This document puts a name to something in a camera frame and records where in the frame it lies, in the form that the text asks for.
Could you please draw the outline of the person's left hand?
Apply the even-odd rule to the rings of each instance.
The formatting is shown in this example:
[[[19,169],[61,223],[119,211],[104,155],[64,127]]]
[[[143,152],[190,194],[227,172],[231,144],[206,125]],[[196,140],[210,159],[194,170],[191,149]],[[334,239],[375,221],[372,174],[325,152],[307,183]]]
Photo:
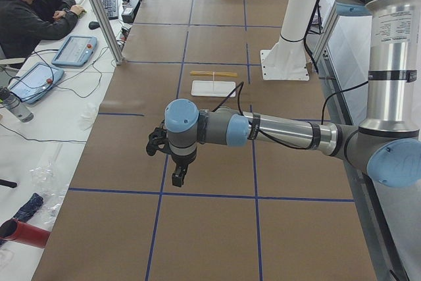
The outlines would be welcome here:
[[[80,16],[86,12],[86,10],[81,5],[71,6],[70,11],[76,14],[77,16]]]

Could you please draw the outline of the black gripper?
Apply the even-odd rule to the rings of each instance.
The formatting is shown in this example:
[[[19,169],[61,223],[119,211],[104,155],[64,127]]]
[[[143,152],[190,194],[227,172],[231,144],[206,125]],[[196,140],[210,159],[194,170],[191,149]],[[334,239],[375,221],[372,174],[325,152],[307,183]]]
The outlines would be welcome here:
[[[183,186],[186,173],[192,161],[176,161],[175,169],[172,173],[172,185]]]

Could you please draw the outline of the person's right hand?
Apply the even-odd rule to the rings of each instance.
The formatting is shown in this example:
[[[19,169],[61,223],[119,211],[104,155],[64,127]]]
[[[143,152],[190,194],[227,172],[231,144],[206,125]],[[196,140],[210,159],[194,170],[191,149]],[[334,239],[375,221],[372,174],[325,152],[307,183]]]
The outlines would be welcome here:
[[[58,21],[62,18],[64,18],[67,14],[67,11],[61,10],[61,11],[55,11],[53,14],[53,20]]]

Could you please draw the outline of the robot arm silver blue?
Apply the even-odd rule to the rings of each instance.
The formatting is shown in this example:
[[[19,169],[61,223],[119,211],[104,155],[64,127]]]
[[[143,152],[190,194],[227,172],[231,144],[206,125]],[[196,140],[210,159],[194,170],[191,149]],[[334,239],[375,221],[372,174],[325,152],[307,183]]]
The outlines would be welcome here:
[[[373,181],[401,188],[420,179],[419,129],[411,120],[417,79],[420,0],[336,0],[343,16],[372,18],[366,118],[358,126],[311,123],[248,113],[223,105],[200,110],[187,99],[172,101],[149,135],[147,153],[169,154],[172,183],[182,186],[197,145],[242,146],[273,141],[298,150],[319,150],[348,162]]]

